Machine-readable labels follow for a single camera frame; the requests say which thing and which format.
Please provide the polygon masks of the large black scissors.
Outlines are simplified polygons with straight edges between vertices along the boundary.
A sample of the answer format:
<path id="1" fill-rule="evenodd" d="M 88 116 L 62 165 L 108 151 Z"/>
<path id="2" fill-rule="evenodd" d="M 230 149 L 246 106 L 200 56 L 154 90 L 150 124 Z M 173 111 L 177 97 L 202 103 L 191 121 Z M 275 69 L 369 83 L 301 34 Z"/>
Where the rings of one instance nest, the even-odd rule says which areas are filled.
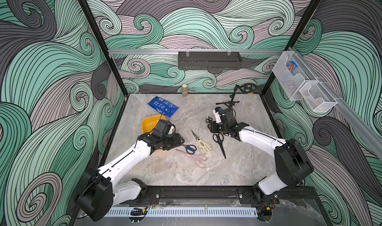
<path id="1" fill-rule="evenodd" d="M 216 134 L 213 134 L 213 140 L 218 143 L 221 151 L 222 151 L 222 154 L 224 156 L 224 158 L 226 159 L 226 154 L 225 154 L 225 150 L 224 150 L 224 147 L 223 147 L 223 141 L 224 141 L 224 135 L 222 133 L 216 133 Z"/>

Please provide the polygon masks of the yellow storage box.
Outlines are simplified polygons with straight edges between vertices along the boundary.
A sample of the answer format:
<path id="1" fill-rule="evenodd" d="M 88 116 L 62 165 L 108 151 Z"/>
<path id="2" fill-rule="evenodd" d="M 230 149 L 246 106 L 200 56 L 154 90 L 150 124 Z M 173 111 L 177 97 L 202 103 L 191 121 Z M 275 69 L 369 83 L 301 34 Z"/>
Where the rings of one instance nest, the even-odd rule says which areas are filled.
<path id="1" fill-rule="evenodd" d="M 155 126 L 157 125 L 158 121 L 161 119 L 166 119 L 164 115 L 158 114 L 154 116 L 147 117 L 142 120 L 141 122 L 141 129 L 143 133 L 151 132 Z"/>

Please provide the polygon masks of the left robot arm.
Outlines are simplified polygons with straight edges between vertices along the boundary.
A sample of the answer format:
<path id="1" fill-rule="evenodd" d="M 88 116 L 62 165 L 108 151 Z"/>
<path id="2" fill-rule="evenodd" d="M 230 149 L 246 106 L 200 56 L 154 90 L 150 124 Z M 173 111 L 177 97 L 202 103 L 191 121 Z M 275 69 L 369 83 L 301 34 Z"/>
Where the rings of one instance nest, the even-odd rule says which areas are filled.
<path id="1" fill-rule="evenodd" d="M 113 161 L 97 169 L 87 169 L 80 178 L 75 191 L 75 202 L 94 222 L 101 220 L 115 205 L 138 198 L 143 183 L 130 180 L 117 186 L 118 182 L 135 165 L 156 150 L 171 150 L 185 143 L 179 133 L 163 135 L 144 133 L 128 150 Z"/>

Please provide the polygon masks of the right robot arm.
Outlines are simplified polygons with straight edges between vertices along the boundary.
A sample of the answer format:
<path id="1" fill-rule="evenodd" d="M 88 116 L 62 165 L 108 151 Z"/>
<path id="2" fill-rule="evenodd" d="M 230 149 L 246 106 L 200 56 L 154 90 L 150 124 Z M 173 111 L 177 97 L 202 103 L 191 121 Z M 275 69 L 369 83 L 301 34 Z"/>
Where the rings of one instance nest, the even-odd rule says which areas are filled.
<path id="1" fill-rule="evenodd" d="M 213 134 L 223 134 L 244 143 L 251 144 L 268 153 L 275 160 L 276 172 L 256 183 L 254 197 L 263 202 L 265 198 L 286 187 L 301 183 L 314 171 L 307 153 L 299 141 L 285 140 L 270 136 L 254 129 L 246 123 L 216 122 L 206 120 Z"/>

